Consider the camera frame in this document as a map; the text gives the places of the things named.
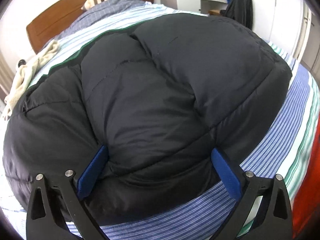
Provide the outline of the white desk with drawers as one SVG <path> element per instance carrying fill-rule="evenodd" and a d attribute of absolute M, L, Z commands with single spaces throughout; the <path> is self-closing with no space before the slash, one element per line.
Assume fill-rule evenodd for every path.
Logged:
<path fill-rule="evenodd" d="M 220 11 L 227 8 L 227 0 L 161 0 L 166 7 L 209 14 L 211 10 Z"/>

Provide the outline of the wooden chair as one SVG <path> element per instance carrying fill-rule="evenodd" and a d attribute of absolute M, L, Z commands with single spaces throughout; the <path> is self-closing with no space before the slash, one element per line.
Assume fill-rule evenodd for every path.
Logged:
<path fill-rule="evenodd" d="M 214 16 L 220 16 L 221 15 L 220 10 L 209 10 L 208 14 L 214 15 Z"/>

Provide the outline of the small white fan heater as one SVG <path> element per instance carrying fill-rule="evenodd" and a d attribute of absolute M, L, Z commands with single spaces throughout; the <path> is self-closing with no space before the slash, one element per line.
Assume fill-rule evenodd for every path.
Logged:
<path fill-rule="evenodd" d="M 17 67 L 19 68 L 20 66 L 23 66 L 26 64 L 26 61 L 24 59 L 21 59 L 18 64 L 17 64 Z"/>

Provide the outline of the cream fleece blanket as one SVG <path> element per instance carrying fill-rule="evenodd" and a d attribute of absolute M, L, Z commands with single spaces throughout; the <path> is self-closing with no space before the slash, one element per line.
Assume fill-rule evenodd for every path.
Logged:
<path fill-rule="evenodd" d="M 58 50 L 58 42 L 56 40 L 51 40 L 37 55 L 30 59 L 26 64 L 18 67 L 10 93 L 4 100 L 5 107 L 1 115 L 3 120 L 8 120 L 11 117 L 16 103 L 29 87 L 35 74 L 57 54 Z"/>

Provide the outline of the wooden headboard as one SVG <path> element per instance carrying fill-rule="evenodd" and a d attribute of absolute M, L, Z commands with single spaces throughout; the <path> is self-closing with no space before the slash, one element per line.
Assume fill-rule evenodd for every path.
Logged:
<path fill-rule="evenodd" d="M 37 54 L 51 38 L 68 28 L 83 13 L 81 8 L 85 1 L 59 0 L 27 25 L 26 31 L 34 53 Z"/>

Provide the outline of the blue plaid duvet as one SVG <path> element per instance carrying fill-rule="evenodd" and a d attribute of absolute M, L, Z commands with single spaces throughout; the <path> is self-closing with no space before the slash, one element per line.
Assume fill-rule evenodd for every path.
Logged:
<path fill-rule="evenodd" d="M 86 0 L 81 8 L 82 14 L 53 39 L 60 40 L 102 19 L 144 5 L 143 0 Z"/>

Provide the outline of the beige curtain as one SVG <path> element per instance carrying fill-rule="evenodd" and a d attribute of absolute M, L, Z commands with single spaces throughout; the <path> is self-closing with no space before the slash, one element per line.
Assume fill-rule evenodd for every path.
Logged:
<path fill-rule="evenodd" d="M 9 65 L 5 61 L 3 54 L 1 53 L 0 58 L 0 71 L 1 71 L 1 95 L 2 99 L 4 99 L 11 90 L 12 82 L 14 79 L 14 73 L 10 69 Z"/>

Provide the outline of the orange chair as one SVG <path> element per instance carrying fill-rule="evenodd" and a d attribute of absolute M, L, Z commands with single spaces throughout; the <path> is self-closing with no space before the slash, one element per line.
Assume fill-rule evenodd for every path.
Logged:
<path fill-rule="evenodd" d="M 319 127 L 310 162 L 293 204 L 293 238 L 319 239 Z"/>

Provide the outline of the striped blue green bed sheet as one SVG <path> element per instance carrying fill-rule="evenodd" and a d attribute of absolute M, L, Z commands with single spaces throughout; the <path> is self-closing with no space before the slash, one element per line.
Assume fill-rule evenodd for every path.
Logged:
<path fill-rule="evenodd" d="M 205 16 L 146 3 L 144 6 L 102 19 L 90 27 L 60 39 L 57 54 L 36 73 L 27 89 L 35 85 L 41 77 L 47 76 L 52 68 L 78 55 L 99 36 L 157 17 L 179 13 Z M 319 88 L 310 72 L 290 54 L 271 42 L 266 43 L 291 69 L 292 77 L 287 95 L 268 132 L 256 148 L 242 163 L 231 161 L 259 177 L 272 178 L 280 174 L 284 178 L 290 200 L 294 200 L 304 180 L 316 135 Z M 14 196 L 3 165 L 4 139 L 9 119 L 1 122 L 1 211 L 14 232 L 25 238 L 28 207 L 23 208 Z M 99 224 L 100 228 L 110 239 L 208 239 L 217 231 L 236 203 L 229 196 L 219 175 L 218 178 L 219 181 L 203 194 L 172 209 L 125 223 Z"/>

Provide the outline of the black puffer jacket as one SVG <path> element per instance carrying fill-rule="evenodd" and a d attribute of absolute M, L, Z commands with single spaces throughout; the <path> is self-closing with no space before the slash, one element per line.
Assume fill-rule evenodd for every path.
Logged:
<path fill-rule="evenodd" d="M 40 173 L 108 162 L 85 198 L 100 225 L 167 211 L 213 187 L 218 147 L 237 164 L 281 109 L 292 72 L 252 31 L 226 17 L 170 14 L 109 31 L 23 94 L 3 165 L 27 208 Z"/>

